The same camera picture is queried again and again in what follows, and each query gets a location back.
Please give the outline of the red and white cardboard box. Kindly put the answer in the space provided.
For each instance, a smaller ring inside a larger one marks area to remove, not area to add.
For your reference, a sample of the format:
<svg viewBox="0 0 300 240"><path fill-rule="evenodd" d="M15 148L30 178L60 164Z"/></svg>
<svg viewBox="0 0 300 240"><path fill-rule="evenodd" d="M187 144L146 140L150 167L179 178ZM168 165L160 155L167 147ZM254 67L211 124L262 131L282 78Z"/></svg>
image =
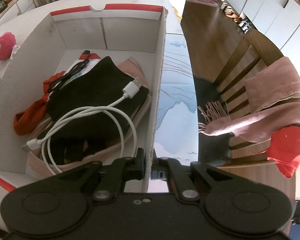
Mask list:
<svg viewBox="0 0 300 240"><path fill-rule="evenodd" d="M0 199L91 161L133 157L140 147L152 158L166 14L144 4L68 8L50 12L27 35L0 77ZM86 50L101 61L51 93L34 131L17 135L14 116Z"/></svg>

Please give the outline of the red knotted cloth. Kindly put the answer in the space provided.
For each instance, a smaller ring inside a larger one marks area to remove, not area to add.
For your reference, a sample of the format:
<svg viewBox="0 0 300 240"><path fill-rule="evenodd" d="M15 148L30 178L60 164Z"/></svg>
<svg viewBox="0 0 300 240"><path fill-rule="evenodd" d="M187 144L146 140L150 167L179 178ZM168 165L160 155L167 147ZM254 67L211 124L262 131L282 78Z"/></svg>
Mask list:
<svg viewBox="0 0 300 240"><path fill-rule="evenodd" d="M97 54L89 54L86 50L79 60L101 59ZM13 129L19 136L30 134L34 131L43 117L46 115L46 103L51 93L59 91L67 81L71 79L71 73L64 74L66 71L59 72L43 82L43 96L35 101L25 111L14 116Z"/></svg>

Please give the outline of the cartoon print face mask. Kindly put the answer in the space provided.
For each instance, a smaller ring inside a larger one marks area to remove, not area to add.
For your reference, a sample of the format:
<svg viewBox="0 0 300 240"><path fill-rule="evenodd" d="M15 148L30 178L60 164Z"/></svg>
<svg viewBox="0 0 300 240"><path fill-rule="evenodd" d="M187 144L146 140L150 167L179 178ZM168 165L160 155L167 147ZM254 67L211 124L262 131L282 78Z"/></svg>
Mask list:
<svg viewBox="0 0 300 240"><path fill-rule="evenodd" d="M71 78L76 79L87 74L91 71L101 59L92 59L92 60L76 60L69 69L64 73L71 73Z"/></svg>

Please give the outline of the red garment on chair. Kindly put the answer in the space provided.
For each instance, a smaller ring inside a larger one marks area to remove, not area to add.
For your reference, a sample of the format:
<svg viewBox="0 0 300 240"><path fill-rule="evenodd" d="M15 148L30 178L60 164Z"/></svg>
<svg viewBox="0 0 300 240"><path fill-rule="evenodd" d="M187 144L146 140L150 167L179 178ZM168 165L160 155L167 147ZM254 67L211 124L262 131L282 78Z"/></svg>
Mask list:
<svg viewBox="0 0 300 240"><path fill-rule="evenodd" d="M267 160L274 161L285 178L292 178L300 165L299 126L284 127L271 135Z"/></svg>

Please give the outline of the pink fringed scarf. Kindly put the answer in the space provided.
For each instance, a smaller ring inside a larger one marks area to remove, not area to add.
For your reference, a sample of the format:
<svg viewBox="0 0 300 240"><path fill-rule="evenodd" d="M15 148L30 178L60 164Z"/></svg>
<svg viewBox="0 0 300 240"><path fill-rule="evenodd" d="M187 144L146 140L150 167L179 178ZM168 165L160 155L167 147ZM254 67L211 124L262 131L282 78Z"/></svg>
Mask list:
<svg viewBox="0 0 300 240"><path fill-rule="evenodd" d="M201 110L199 132L208 136L232 133L249 142L264 142L280 129L300 125L300 76L288 57L282 57L244 82L250 114L233 119L219 102Z"/></svg>

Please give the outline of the barcode hang tag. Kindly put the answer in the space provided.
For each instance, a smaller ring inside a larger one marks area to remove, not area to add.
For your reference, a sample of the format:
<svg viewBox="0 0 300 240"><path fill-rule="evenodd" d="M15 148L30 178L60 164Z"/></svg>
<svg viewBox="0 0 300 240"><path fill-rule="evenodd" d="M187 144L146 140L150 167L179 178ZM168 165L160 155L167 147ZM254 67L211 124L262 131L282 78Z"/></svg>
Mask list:
<svg viewBox="0 0 300 240"><path fill-rule="evenodd" d="M13 49L12 49L12 52L11 52L11 55L10 55L10 59L13 60L13 58L15 57L15 55L17 54L18 50L20 49L21 46L19 45L14 45L13 46Z"/></svg>

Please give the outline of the pink fluffy plush toy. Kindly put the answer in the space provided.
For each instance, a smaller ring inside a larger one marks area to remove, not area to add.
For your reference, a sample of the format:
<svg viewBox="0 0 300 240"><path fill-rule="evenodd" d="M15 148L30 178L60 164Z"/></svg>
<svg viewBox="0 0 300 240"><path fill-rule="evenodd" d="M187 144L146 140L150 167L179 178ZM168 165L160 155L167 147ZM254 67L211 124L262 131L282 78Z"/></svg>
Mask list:
<svg viewBox="0 0 300 240"><path fill-rule="evenodd" d="M0 36L0 61L9 59L16 45L16 38L11 32L6 32Z"/></svg>

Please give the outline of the white side cabinet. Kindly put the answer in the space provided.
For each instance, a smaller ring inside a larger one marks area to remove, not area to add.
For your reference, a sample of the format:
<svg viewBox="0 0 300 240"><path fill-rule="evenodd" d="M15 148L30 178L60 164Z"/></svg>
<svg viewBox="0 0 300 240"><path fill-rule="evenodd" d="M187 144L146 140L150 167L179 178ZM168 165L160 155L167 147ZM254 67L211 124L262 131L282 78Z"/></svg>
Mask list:
<svg viewBox="0 0 300 240"><path fill-rule="evenodd" d="M12 0L0 14L0 26L35 8L33 0Z"/></svg>

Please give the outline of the white cabinet wall unit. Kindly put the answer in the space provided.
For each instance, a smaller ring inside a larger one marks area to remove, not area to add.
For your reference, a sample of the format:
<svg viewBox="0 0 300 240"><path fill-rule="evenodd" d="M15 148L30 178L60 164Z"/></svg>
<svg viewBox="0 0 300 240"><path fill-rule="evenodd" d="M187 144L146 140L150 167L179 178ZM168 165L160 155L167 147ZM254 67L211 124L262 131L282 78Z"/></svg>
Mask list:
<svg viewBox="0 0 300 240"><path fill-rule="evenodd" d="M300 25L297 0L225 0L238 16L250 20L278 48L288 42Z"/></svg>

